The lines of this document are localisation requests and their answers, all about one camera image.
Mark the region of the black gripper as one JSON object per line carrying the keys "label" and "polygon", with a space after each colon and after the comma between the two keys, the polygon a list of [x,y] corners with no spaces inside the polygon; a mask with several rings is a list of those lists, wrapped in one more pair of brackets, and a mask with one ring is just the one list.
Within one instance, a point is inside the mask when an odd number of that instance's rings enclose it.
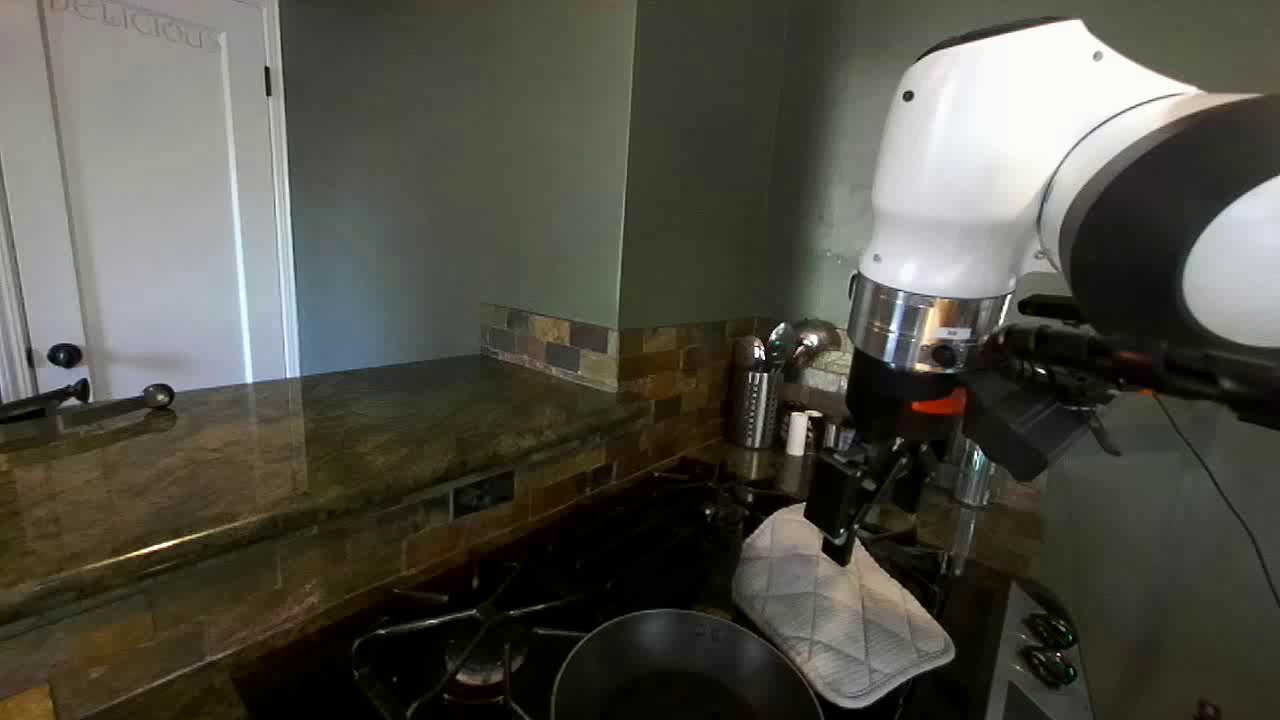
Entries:
{"label": "black gripper", "polygon": [[884,495],[920,495],[926,479],[953,452],[968,391],[958,377],[903,370],[857,353],[849,377],[849,423],[857,460],[817,457],[803,514],[826,531],[835,565],[851,561],[862,524]]}

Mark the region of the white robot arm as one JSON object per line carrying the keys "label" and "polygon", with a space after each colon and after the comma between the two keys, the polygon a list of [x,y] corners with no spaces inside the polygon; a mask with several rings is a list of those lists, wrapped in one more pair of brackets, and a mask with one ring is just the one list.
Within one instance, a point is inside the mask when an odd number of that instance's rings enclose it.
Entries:
{"label": "white robot arm", "polygon": [[849,444],[803,519],[851,561],[896,479],[1039,477],[1121,391],[1280,418],[1280,94],[1207,93],[1075,16],[968,30],[896,84],[849,295]]}

